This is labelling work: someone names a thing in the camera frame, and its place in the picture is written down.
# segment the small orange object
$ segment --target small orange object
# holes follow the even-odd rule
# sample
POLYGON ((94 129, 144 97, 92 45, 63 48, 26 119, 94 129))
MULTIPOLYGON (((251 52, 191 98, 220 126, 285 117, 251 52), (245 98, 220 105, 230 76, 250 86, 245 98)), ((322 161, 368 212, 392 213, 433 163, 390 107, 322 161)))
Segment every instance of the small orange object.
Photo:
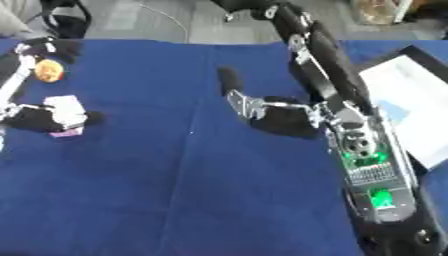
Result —
POLYGON ((64 67, 57 61, 45 59, 36 64, 34 74, 45 83, 54 83, 62 79, 64 67))

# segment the sheet of paper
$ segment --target sheet of paper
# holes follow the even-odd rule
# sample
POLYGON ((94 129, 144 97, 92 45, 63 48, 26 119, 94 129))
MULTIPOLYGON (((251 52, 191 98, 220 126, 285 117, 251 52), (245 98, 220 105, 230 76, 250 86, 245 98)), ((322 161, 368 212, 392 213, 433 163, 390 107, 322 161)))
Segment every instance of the sheet of paper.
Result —
POLYGON ((427 168, 448 159, 448 85, 443 80, 405 55, 364 70, 361 77, 411 154, 427 168))

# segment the plastic container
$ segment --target plastic container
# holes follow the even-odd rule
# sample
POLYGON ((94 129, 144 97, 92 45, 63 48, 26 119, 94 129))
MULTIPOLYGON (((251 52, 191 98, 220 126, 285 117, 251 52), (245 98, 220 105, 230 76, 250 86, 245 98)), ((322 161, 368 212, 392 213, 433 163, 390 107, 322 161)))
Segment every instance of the plastic container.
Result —
POLYGON ((352 0, 352 8, 359 23, 364 25, 391 25, 395 8, 392 0, 352 0))

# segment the robotic arm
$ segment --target robotic arm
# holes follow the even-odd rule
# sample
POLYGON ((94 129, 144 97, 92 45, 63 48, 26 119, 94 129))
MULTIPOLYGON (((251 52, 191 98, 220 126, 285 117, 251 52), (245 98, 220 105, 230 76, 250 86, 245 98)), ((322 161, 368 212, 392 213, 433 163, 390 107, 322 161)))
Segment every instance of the robotic arm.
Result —
POLYGON ((270 20, 291 51, 291 74, 310 95, 252 98, 237 74, 219 69, 223 96, 252 127, 312 139, 325 127, 344 176, 344 202, 367 256, 448 255, 445 230, 420 186, 427 172, 399 144, 385 115, 341 46, 300 7, 283 1, 214 1, 229 12, 250 9, 270 20))
POLYGON ((0 71, 0 150, 7 127, 58 133, 101 121, 98 112, 80 114, 54 106, 15 103, 39 61, 57 57, 73 64, 79 48, 76 41, 39 38, 22 42, 0 56, 0 65, 5 68, 0 71))

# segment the table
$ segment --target table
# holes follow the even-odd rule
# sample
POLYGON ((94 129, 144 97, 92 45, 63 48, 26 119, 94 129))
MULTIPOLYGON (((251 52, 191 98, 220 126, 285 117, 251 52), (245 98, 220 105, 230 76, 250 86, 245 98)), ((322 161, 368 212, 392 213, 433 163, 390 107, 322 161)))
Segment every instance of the table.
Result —
MULTIPOLYGON (((344 46, 359 63, 410 43, 448 60, 445 42, 344 46)), ((252 130, 219 95, 216 68, 231 65, 250 95, 303 97, 287 59, 280 43, 85 41, 65 81, 23 101, 75 94, 107 120, 68 139, 10 130, 0 255, 360 255, 326 142, 252 130)), ((426 183, 446 214, 444 170, 426 183)))

